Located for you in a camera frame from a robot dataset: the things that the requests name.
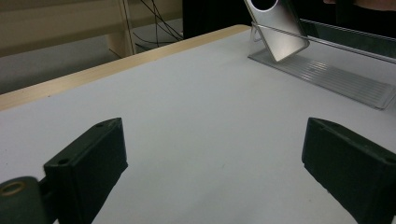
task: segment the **screw hole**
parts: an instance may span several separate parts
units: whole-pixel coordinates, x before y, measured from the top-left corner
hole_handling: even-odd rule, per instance
[[[69,162],[69,159],[63,159],[63,160],[59,160],[58,161],[58,164],[59,165],[65,165],[65,164],[67,164]]]
[[[10,196],[16,194],[25,188],[25,183],[18,181],[5,185],[0,189],[1,196]]]

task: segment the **gray surface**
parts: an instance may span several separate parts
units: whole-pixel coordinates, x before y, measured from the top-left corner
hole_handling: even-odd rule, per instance
[[[253,62],[248,37],[1,111],[0,182],[42,178],[42,164],[93,124],[122,118],[130,166],[94,224],[356,224],[304,168],[306,121],[343,124],[396,152],[396,105],[377,111]],[[318,47],[304,51],[345,62]]]
[[[182,20],[169,21],[181,32]],[[134,29],[139,36],[147,40],[156,40],[155,26],[150,25]],[[162,30],[160,41],[174,41]],[[136,40],[151,49],[156,45]],[[118,59],[107,48],[106,38],[97,36],[55,47],[38,49],[0,58],[0,94],[66,76],[84,69]]]

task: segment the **clear acrylic base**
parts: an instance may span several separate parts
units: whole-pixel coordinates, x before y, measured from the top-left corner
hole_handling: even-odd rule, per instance
[[[261,36],[258,34],[258,27],[262,32],[265,32],[265,29],[271,29],[271,32],[277,31],[277,29],[253,23],[250,37],[250,53],[248,56],[250,59],[269,65],[294,77],[301,78],[307,82],[325,88],[329,91],[334,91],[373,108],[385,109],[390,102],[395,99],[396,87],[394,85],[375,80],[371,77],[362,76],[359,72],[353,72],[353,69],[342,69],[334,63],[321,62],[312,54],[304,54],[304,51],[311,48],[312,41],[314,41],[319,45],[326,45],[326,48],[346,51],[346,53],[349,54],[358,53],[361,54],[361,57],[368,58],[369,60],[379,60],[381,64],[378,66],[382,66],[383,63],[386,63],[387,66],[394,67],[394,70],[391,68],[388,70],[394,71],[395,74],[393,75],[396,78],[396,63],[392,62],[393,59],[389,58],[384,62],[384,58],[382,58],[382,56],[377,57],[371,53],[343,48],[342,46],[327,43],[315,38],[278,31],[280,35],[293,35],[296,38],[307,39],[311,42],[311,46],[309,46],[308,49],[304,49],[299,53],[291,55],[289,58],[281,62],[275,62],[270,51],[262,41]]]

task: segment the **table surface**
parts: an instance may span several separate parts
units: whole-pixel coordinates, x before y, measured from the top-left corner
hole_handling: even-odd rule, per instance
[[[396,152],[396,105],[375,110],[248,59],[247,29],[2,95],[0,182],[42,178],[93,124],[122,118],[130,166],[93,223],[356,223],[301,162],[307,119]]]

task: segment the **black plastic block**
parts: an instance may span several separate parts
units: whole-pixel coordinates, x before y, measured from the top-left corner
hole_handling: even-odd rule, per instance
[[[309,119],[306,170],[360,224],[390,224],[396,211],[396,155],[349,129]]]
[[[49,160],[60,223],[92,223],[127,166],[121,119],[94,125]]]

